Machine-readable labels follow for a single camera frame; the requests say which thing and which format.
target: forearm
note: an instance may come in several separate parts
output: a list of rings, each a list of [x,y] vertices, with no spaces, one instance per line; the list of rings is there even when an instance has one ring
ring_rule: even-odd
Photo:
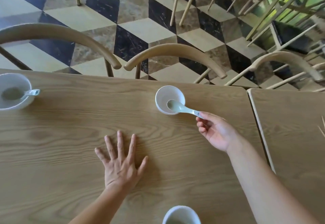
[[[319,223],[282,185],[244,138],[227,153],[258,224]]]
[[[109,224],[127,193],[118,186],[105,189],[101,195],[69,224]]]

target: floor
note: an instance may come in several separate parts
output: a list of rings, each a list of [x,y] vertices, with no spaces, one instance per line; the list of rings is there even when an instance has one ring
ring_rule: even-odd
[[[262,12],[238,16],[245,0],[239,0],[226,12],[232,0],[194,0],[180,27],[179,21],[188,0],[180,0],[175,23],[169,25],[174,0],[0,0],[0,28],[20,23],[54,23],[68,26],[94,38],[118,58],[122,65],[136,54],[155,45],[181,43],[196,47],[209,55],[229,74],[247,68],[266,53],[264,44],[246,47],[246,35]],[[35,71],[107,76],[104,58],[91,49],[67,41],[31,40],[4,44],[3,47]],[[265,63],[245,75],[252,87],[274,75],[278,65]],[[17,69],[0,55],[0,68]],[[154,57],[142,62],[140,77],[148,80],[193,82],[206,70],[197,62],[178,57]],[[281,79],[292,76],[286,68],[276,73]],[[135,69],[114,70],[115,77],[134,78]],[[201,81],[220,81],[210,72]]]

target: ceramic spoon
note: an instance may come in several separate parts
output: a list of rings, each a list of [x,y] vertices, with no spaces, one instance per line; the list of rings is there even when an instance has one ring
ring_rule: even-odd
[[[194,109],[189,109],[188,107],[185,107],[183,104],[181,104],[180,102],[176,101],[176,100],[169,100],[167,102],[167,107],[169,109],[171,109],[174,112],[178,112],[178,113],[189,113],[189,114],[193,114],[196,115],[197,117],[200,117],[200,112]]]

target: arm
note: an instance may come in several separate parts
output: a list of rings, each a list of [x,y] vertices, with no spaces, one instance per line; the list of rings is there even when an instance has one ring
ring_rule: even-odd
[[[140,180],[146,167],[148,156],[146,156],[139,169],[134,165],[136,151],[136,135],[132,135],[128,156],[125,157],[122,132],[117,132],[118,156],[110,142],[105,136],[105,142],[109,157],[100,148],[95,152],[105,167],[105,190],[86,209],[84,209],[69,224],[108,224],[121,206],[127,194]]]
[[[258,224],[319,222],[291,195],[253,146],[223,118],[200,112],[200,133],[225,151]]]

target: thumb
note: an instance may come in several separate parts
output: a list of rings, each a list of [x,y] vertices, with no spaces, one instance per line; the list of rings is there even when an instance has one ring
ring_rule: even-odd
[[[209,112],[200,111],[200,116],[202,116],[202,118],[205,119],[205,120],[213,122],[214,124],[219,123],[221,121],[225,121],[224,118],[222,118],[222,117],[220,117],[218,115],[214,115],[214,114],[209,113]]]
[[[149,157],[148,156],[145,156],[141,162],[141,165],[140,167],[138,168],[138,178],[140,179],[143,174],[144,174],[144,170],[146,169],[147,167],[147,164],[148,164],[148,159]]]

